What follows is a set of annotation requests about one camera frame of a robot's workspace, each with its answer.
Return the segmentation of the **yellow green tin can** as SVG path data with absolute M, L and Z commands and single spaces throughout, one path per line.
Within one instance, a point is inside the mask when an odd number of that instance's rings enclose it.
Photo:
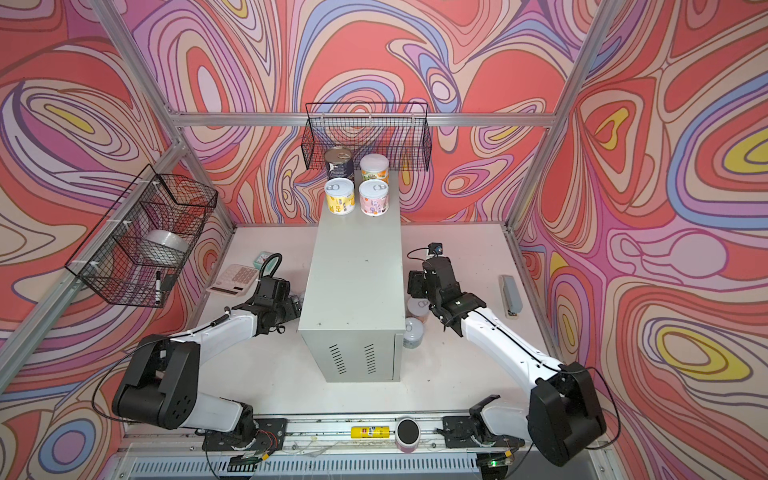
M 410 317 L 426 322 L 429 315 L 429 301 L 427 299 L 409 298 L 406 302 L 407 313 Z

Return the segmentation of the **yellow labelled tin can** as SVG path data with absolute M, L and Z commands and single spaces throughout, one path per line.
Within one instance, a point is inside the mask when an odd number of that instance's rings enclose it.
M 326 205 L 334 215 L 347 215 L 356 206 L 355 185 L 347 178 L 333 178 L 324 185 Z

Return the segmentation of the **pink labelled tin can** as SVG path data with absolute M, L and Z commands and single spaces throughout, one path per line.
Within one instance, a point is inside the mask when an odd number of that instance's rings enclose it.
M 362 212 L 371 217 L 384 215 L 389 208 L 389 185 L 378 179 L 363 181 L 359 186 Z

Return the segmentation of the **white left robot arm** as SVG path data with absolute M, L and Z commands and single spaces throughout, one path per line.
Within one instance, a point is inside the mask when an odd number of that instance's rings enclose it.
M 277 333 L 301 313 L 289 281 L 267 276 L 255 293 L 203 327 L 140 341 L 112 400 L 114 415 L 166 430 L 193 428 L 255 435 L 252 408 L 199 389 L 200 368 L 231 347 Z

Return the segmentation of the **blue labelled tin can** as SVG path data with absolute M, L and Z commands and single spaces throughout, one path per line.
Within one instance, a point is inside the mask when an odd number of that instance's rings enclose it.
M 329 180 L 345 178 L 354 180 L 354 161 L 351 151 L 343 146 L 334 146 L 324 153 L 326 173 Z

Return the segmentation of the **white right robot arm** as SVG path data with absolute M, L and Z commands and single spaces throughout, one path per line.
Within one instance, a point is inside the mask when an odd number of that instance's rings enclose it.
M 408 274 L 408 294 L 426 299 L 446 329 L 482 349 L 528 398 L 527 430 L 551 464 L 562 467 L 606 433 L 587 367 L 544 354 L 507 327 L 477 295 L 462 290 L 451 260 L 432 256 Z

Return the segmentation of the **green orange labelled can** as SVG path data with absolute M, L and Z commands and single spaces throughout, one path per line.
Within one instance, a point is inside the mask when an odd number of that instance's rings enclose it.
M 382 154 L 367 154 L 360 160 L 361 178 L 367 180 L 381 180 L 389 182 L 389 160 Z

